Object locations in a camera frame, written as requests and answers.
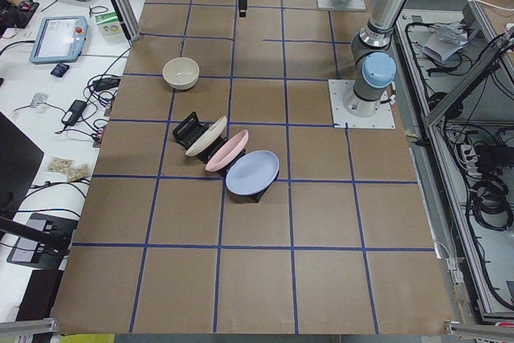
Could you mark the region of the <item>blue plate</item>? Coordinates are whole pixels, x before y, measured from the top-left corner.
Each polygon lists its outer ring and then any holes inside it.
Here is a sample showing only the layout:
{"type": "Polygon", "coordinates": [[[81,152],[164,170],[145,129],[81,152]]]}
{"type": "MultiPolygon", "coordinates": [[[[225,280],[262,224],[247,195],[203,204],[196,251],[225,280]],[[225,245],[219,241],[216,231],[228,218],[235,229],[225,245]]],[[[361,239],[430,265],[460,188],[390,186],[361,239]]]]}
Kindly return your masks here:
{"type": "Polygon", "coordinates": [[[226,187],[233,194],[257,194],[268,188],[278,173],[279,158],[271,151],[256,150],[242,156],[230,167],[226,187]]]}

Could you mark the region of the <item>pink plate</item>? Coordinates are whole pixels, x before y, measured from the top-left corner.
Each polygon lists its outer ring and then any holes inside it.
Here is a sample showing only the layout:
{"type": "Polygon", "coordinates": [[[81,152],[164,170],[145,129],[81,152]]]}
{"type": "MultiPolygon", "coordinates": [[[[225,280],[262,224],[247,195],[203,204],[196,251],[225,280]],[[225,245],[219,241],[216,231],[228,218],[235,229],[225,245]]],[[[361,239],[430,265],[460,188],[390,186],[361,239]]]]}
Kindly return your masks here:
{"type": "Polygon", "coordinates": [[[216,172],[228,166],[245,148],[249,132],[244,129],[228,140],[207,162],[206,171],[216,172]]]}

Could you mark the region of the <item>black plate rack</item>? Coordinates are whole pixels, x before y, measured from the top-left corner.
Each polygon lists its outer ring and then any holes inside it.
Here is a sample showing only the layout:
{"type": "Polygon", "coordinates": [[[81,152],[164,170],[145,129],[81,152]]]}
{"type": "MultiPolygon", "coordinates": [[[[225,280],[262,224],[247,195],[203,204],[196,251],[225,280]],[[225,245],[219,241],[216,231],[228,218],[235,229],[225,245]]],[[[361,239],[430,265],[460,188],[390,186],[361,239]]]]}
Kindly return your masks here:
{"type": "MultiPolygon", "coordinates": [[[[211,125],[207,123],[202,123],[198,119],[198,115],[196,112],[192,112],[188,115],[187,118],[185,118],[178,126],[172,131],[173,137],[176,140],[176,142],[182,146],[185,150],[187,150],[211,125]]],[[[206,150],[201,152],[199,155],[194,156],[198,158],[200,161],[202,161],[205,164],[212,158],[212,156],[228,141],[230,138],[223,137],[222,134],[214,141],[212,145],[210,145],[206,150]]],[[[209,173],[217,173],[221,177],[224,178],[224,182],[226,185],[226,175],[230,167],[242,156],[248,154],[246,150],[247,145],[245,146],[244,150],[232,161],[228,164],[228,166],[224,167],[223,169],[216,171],[216,172],[209,172],[209,173]]],[[[267,192],[269,189],[266,188],[265,190],[253,194],[253,195],[238,195],[241,197],[249,198],[250,200],[254,202],[260,202],[262,199],[262,196],[267,192]]]]}

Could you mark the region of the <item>cream plate in rack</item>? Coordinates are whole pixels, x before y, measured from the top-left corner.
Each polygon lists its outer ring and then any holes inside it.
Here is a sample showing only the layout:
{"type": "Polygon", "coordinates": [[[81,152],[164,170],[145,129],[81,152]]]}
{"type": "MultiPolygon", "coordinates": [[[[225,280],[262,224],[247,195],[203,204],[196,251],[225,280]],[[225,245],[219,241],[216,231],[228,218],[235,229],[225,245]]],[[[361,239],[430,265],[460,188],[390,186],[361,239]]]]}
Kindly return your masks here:
{"type": "Polygon", "coordinates": [[[222,134],[226,124],[226,116],[221,116],[186,150],[186,156],[197,156],[206,150],[222,134]]]}

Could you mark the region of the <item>white bowl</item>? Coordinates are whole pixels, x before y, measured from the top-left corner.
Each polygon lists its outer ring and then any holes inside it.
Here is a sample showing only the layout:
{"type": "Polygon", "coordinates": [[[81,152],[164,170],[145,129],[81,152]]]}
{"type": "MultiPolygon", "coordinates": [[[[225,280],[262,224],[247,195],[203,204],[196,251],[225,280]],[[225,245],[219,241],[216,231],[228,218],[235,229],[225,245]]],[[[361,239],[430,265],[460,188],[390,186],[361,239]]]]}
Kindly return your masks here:
{"type": "Polygon", "coordinates": [[[174,58],[165,64],[162,76],[170,87],[177,90],[188,90],[198,82],[199,66],[190,58],[174,58]]]}

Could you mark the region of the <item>green white carton box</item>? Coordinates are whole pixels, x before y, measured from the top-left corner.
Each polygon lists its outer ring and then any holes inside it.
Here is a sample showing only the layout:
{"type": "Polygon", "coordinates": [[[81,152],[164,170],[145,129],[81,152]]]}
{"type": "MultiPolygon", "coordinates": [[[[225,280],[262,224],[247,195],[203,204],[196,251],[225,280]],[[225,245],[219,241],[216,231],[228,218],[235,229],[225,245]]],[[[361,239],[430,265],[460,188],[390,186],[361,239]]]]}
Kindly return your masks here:
{"type": "Polygon", "coordinates": [[[116,35],[122,32],[120,21],[115,12],[98,14],[95,21],[103,36],[116,35]]]}

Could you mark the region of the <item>teach pendant near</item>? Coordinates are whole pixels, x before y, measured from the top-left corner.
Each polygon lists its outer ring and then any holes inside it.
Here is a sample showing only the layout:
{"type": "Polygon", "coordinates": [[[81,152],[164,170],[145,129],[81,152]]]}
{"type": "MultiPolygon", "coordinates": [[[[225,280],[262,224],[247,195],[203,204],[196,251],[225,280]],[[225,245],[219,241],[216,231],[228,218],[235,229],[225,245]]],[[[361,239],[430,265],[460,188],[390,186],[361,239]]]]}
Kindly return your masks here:
{"type": "Polygon", "coordinates": [[[88,21],[84,16],[46,17],[32,48],[33,64],[72,63],[84,49],[88,21]]]}

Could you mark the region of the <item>black power adapter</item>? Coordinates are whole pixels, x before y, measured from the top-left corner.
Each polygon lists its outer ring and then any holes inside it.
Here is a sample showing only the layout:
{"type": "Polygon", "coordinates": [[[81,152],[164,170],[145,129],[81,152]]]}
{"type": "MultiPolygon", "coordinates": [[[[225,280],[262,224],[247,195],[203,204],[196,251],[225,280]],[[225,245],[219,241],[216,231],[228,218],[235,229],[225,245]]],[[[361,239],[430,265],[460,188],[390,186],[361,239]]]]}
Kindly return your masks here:
{"type": "Polygon", "coordinates": [[[79,118],[81,118],[82,113],[87,107],[87,102],[84,100],[74,100],[68,110],[64,113],[63,118],[61,119],[61,123],[67,126],[74,126],[79,118]]]}

